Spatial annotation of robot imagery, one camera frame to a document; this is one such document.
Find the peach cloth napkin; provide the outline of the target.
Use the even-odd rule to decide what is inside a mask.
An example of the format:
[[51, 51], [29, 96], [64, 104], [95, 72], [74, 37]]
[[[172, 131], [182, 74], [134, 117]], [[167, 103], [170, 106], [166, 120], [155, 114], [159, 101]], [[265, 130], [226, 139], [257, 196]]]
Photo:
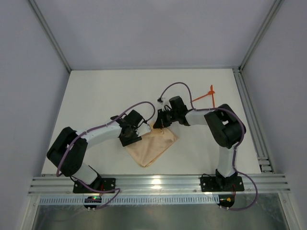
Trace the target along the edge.
[[178, 136], [168, 128], [153, 128], [142, 139], [125, 147], [134, 161], [143, 168], [153, 164], [177, 140]]

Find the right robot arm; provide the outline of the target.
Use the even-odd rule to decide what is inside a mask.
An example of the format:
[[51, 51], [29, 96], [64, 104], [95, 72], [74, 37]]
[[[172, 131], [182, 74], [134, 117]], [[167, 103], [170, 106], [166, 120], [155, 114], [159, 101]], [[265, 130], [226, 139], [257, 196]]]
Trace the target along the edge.
[[237, 148], [246, 133], [244, 124], [227, 104], [212, 109], [188, 109], [180, 96], [171, 98], [169, 103], [170, 105], [165, 105], [164, 109], [158, 109], [153, 128], [166, 128], [173, 122], [184, 126], [208, 126], [219, 145], [219, 161], [214, 183], [221, 191], [234, 188], [238, 178]]

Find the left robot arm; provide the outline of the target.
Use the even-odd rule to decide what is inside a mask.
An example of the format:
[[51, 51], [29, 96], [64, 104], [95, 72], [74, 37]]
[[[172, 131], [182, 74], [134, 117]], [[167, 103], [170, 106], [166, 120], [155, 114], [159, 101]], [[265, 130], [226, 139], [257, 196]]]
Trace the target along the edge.
[[104, 180], [83, 162], [87, 150], [110, 139], [119, 139], [125, 147], [142, 140], [142, 136], [150, 131], [150, 125], [135, 110], [122, 117], [113, 116], [105, 124], [88, 130], [74, 130], [68, 126], [49, 148], [47, 158], [56, 166], [57, 176], [63, 174], [74, 179], [77, 188], [102, 191]]

